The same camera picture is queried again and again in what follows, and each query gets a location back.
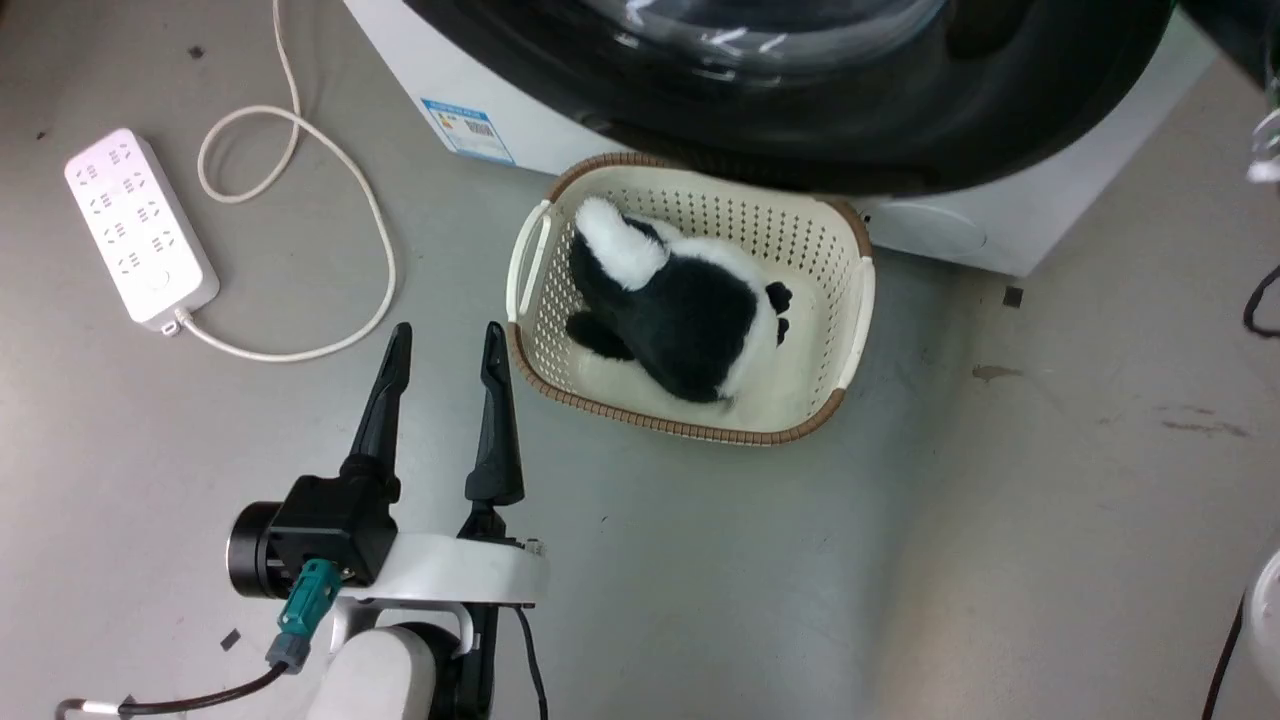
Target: laundry basket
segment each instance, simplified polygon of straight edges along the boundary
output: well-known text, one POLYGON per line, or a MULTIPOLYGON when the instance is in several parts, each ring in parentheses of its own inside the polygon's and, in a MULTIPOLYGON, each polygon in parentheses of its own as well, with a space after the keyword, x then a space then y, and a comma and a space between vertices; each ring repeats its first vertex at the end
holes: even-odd
POLYGON ((698 439, 781 445, 826 423, 845 397, 867 342, 876 268, 867 227, 851 208, 676 169, 634 152, 585 160, 525 220, 507 273, 512 354, 543 395, 573 407, 698 439), (719 237, 750 252, 769 282, 792 292, 791 327, 772 382, 751 402, 678 400, 636 363, 605 360, 564 334, 582 309, 568 266, 573 213, 589 196, 623 213, 667 220, 687 236, 719 237))

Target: black cable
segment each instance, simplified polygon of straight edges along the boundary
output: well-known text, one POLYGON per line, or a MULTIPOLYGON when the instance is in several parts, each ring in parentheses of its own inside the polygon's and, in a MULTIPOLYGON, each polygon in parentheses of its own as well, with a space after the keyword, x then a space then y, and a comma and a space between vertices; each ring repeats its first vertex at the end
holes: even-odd
POLYGON ((1271 287, 1271 283, 1276 282, 1277 278, 1280 278, 1280 266, 1271 270, 1271 274, 1267 277, 1262 278, 1262 282, 1258 283, 1258 288, 1253 291, 1253 295, 1249 296, 1249 301, 1244 304, 1244 328, 1258 337, 1280 337, 1280 331, 1260 328, 1253 322, 1253 313, 1258 309, 1258 304, 1262 302, 1262 296, 1266 295, 1267 288, 1271 287))
POLYGON ((1244 598, 1235 607, 1235 620, 1231 621, 1231 630, 1226 633, 1226 644, 1222 646, 1222 655, 1217 659, 1217 667, 1213 670, 1213 680, 1208 684, 1208 696, 1204 698, 1204 712, 1201 720, 1213 720, 1213 708, 1217 706, 1217 693, 1222 689, 1222 678, 1226 676, 1226 666, 1231 662, 1231 652, 1235 650, 1235 641, 1240 638, 1240 626, 1244 624, 1244 598))
POLYGON ((534 679, 534 692, 538 693, 538 717, 547 720, 547 688, 543 687, 543 671, 538 669, 538 652, 534 650, 534 630, 529 628, 529 618, 525 609, 516 606, 516 618, 520 618, 520 628, 525 630, 525 652, 529 653, 529 676, 534 679))
MULTIPOLYGON (((191 700, 174 700, 169 702, 123 702, 116 710, 116 715, 172 715, 174 712, 187 712, 188 710, 212 707, 215 705, 221 705, 224 702, 230 702, 233 700, 239 700, 256 693, 257 691, 274 683, 275 679, 283 675, 287 669, 288 665, 276 662, 270 670, 266 671, 265 675, 256 680, 250 680, 237 688, 193 697, 191 700)), ((63 720, 67 716, 68 710, 81 710, 84 707, 84 702, 86 701, 83 698, 64 700, 58 703, 55 717, 58 720, 63 720)))

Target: black and white plush toy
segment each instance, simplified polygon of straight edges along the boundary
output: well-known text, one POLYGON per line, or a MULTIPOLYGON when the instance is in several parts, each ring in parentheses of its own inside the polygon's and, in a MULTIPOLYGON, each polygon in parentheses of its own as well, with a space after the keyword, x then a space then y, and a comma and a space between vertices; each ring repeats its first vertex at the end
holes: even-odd
POLYGON ((668 392, 691 402, 736 398, 782 343, 791 302, 765 284, 741 247, 685 237, 673 225, 625 217, 589 197, 575 217, 573 283, 586 310, 566 332, 588 350, 635 360, 668 392))

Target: white cable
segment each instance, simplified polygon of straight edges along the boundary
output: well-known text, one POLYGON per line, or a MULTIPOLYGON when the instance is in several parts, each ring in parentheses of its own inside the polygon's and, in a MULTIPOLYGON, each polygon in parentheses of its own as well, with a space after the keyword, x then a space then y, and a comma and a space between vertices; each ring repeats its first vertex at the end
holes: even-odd
POLYGON ((334 141, 329 140, 329 137, 316 129, 315 126, 302 119, 302 102, 298 100, 298 85, 293 79, 293 69, 289 67, 288 55, 284 54, 284 40, 280 33, 280 0, 271 0, 271 20, 275 26, 275 49, 280 54, 280 65, 284 68, 284 78, 289 81, 289 99, 293 101, 293 110, 289 111, 284 108, 276 108, 274 105, 250 105, 248 108, 241 108, 239 110, 236 110, 214 123, 214 127, 209 128, 209 135, 205 136, 205 141, 200 143, 200 154, 196 156, 196 173, 200 176, 200 187, 205 188, 205 192, 214 200, 228 205, 244 202, 246 200, 257 197, 262 193, 262 191, 270 187, 273 182, 275 182, 275 178, 280 177, 280 173, 284 172, 284 168, 293 158, 293 150, 298 145, 298 128, 307 131, 316 140, 324 143, 325 147, 333 150, 333 154, 337 155, 344 165, 347 165, 348 170, 351 170, 351 174, 356 176, 356 182, 360 183, 360 190, 365 191, 365 199, 369 200, 369 209, 374 214, 374 223, 378 225, 378 236, 381 238, 383 250, 387 252, 387 292, 383 295, 383 302, 378 306, 374 316, 370 318, 362 328, 348 336, 346 340, 339 340, 338 342, 317 347, 315 350, 307 350, 306 352, 255 352, 252 350, 236 347, 229 342, 218 340, 216 337, 209 334, 207 331, 201 329, 200 325, 196 324, 195 318, 192 318, 191 313, 186 309, 179 309, 177 315, 178 322, 182 323, 184 328, 191 331, 191 334, 198 337, 218 350, 221 350, 223 352, 229 352, 246 360, 257 360, 260 363, 301 363, 303 360, 314 360, 316 357, 338 352, 346 347, 351 347, 364 340, 365 336, 371 333, 374 328, 383 322, 383 318, 387 316, 387 310, 392 306, 392 299, 396 296, 396 251, 392 247, 390 237, 387 234, 387 224, 383 222, 381 208, 378 206, 378 199, 374 197, 374 190, 369 187, 369 181, 365 179, 365 174, 360 172, 356 163, 347 156, 347 154, 343 152, 334 141), (209 147, 214 143, 218 133, 223 132, 227 126, 246 115, 275 115, 289 120, 292 126, 289 131, 289 143, 284 147, 284 154, 280 156, 280 161, 275 164, 275 169, 268 173, 268 176, 262 178, 262 182, 257 183, 257 187, 239 195, 225 195, 214 190, 212 184, 209 183, 209 177, 205 174, 205 156, 209 154, 209 147))

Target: power cord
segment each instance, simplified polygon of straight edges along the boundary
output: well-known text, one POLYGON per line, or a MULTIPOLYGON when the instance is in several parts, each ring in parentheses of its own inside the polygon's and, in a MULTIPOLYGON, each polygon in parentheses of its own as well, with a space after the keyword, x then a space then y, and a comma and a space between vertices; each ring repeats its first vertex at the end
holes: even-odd
POLYGON ((73 710, 97 715, 115 715, 118 717, 127 717, 129 715, 172 715, 174 712, 202 710, 205 707, 212 707, 215 705, 223 705, 224 702, 251 696, 274 683, 287 669, 288 665, 284 662, 276 662, 270 670, 266 671, 265 675, 256 680, 251 680, 243 685, 227 691, 193 697, 191 700, 174 700, 170 702, 122 702, 120 705, 111 705, 109 702, 88 701, 79 697, 68 698, 58 703, 58 710, 54 717, 56 720, 65 720, 67 712, 73 710))
POLYGON ((518 605, 512 610, 516 611, 516 618, 520 618, 520 629, 525 632, 525 652, 529 655, 529 676, 534 680, 534 692, 538 693, 538 717, 539 720, 547 720, 547 688, 543 687, 543 671, 538 669, 538 652, 534 650, 534 630, 529 626, 529 618, 525 616, 525 609, 518 605))
POLYGON ((262 191, 270 187, 278 177, 280 177, 280 173, 284 172, 284 168, 293 158, 293 150, 298 145, 298 128, 307 131, 325 147, 333 150, 333 154, 337 155, 344 165, 347 165, 348 170, 351 170, 351 174, 356 176, 356 182, 360 183, 360 188, 365 191, 365 199, 369 200, 369 209, 374 214, 374 224, 378 225, 378 234, 383 241, 383 250, 387 252, 387 292, 383 295, 383 301, 378 306, 378 310, 374 311, 374 316, 370 318, 362 328, 344 340, 324 347, 317 347, 315 350, 307 350, 305 352, 274 354, 244 350, 210 334, 209 331, 205 331, 196 324, 195 318, 192 318, 191 313, 186 309, 179 309, 177 311, 177 319, 178 323, 191 331, 191 334, 216 347, 218 350, 229 352, 237 357, 257 360, 260 363, 301 363, 303 360, 314 360, 316 357, 338 352, 346 347, 351 347, 364 340, 365 336, 371 333, 374 328, 383 322, 383 318, 387 316, 387 311, 392 306, 392 299, 396 296, 396 251, 392 247, 390 237, 387 234, 387 224, 383 222, 381 208, 378 206, 378 199, 374 197, 374 191, 369 186, 369 181, 365 179, 365 174, 360 172, 356 163, 346 152, 343 152, 343 150, 338 147, 334 141, 329 140, 329 137, 320 132, 315 126, 302 119, 302 102, 298 99, 298 85, 293 79, 293 69, 289 67, 289 56, 284 53, 284 40, 280 32, 280 0, 271 0, 271 22, 275 27, 275 50, 280 55, 280 65, 284 68, 284 78, 289 81, 289 99, 293 102, 293 110, 285 110, 284 108, 276 108, 274 105, 250 105, 247 108, 241 108, 239 110, 236 110, 214 123, 214 127, 209 128, 209 135, 205 136, 205 141, 200 143, 200 154, 196 156, 196 173, 200 176, 200 187, 205 188, 205 192, 214 200, 228 205, 236 205, 257 197, 262 193, 262 191), (205 172, 205 160, 209 154, 209 147, 214 143, 218 133, 223 132, 223 129, 225 129, 230 123, 247 115, 275 115, 289 120, 292 124, 292 128, 289 129, 289 142, 284 146, 284 154, 280 156, 280 161, 275 164, 275 168, 268 173, 265 178, 262 178, 262 182, 257 183, 256 187, 247 192, 242 192, 239 195, 225 195, 214 190, 212 184, 210 184, 209 177, 205 172))
POLYGON ((1254 290, 1253 295, 1249 296, 1249 301, 1244 304, 1244 329, 1258 337, 1280 337, 1280 331, 1260 328, 1257 323, 1253 322, 1253 314, 1258 310, 1258 305, 1262 302, 1262 296, 1267 293, 1267 288, 1271 287, 1271 283, 1276 282, 1277 278, 1280 278, 1280 266, 1271 270, 1267 277, 1262 278, 1257 290, 1254 290))
POLYGON ((1204 697, 1204 711, 1201 720, 1213 720, 1213 710, 1217 707, 1217 693, 1222 689, 1222 679, 1226 678, 1226 666, 1231 662, 1231 653, 1235 652, 1235 641, 1240 638, 1240 628, 1244 625, 1244 598, 1235 607, 1235 620, 1226 633, 1226 643, 1222 644, 1222 653, 1217 657, 1217 667, 1213 669, 1213 679, 1208 684, 1208 694, 1204 697))

